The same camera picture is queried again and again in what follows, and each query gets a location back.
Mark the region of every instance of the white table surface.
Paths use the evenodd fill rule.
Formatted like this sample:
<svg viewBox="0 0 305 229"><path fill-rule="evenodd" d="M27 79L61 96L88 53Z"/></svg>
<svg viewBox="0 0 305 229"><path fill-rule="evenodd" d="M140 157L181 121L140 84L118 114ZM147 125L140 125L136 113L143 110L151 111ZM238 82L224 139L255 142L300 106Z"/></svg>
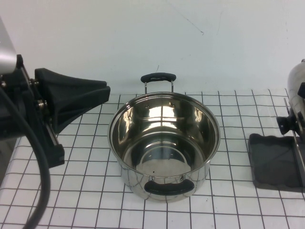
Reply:
<svg viewBox="0 0 305 229"><path fill-rule="evenodd" d="M77 118L58 136L66 163L50 169L51 197L40 229L302 229L303 193L255 188L247 153L251 133L281 136L275 117L287 114L286 90L189 92L221 126L221 143L203 186L185 200L160 204L133 194L120 178L107 129L118 107L136 95L109 102ZM32 148L18 140L0 188L1 229L22 228L39 196Z"/></svg>

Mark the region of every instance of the pot handle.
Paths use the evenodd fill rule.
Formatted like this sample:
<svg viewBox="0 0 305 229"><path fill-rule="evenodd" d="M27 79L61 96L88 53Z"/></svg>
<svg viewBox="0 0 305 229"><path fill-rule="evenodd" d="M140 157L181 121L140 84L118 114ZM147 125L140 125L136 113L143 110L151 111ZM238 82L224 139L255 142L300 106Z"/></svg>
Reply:
<svg viewBox="0 0 305 229"><path fill-rule="evenodd" d="M173 82L176 79L176 75L170 73L151 73L141 77L141 81L145 83L145 94L147 94L147 83L155 81L168 81L172 83L172 92L173 92Z"/></svg>
<svg viewBox="0 0 305 229"><path fill-rule="evenodd" d="M150 180L144 185L146 192L159 196L175 196L183 194L192 191L194 187L194 183L188 179L185 179L178 184L158 184L153 180Z"/></svg>

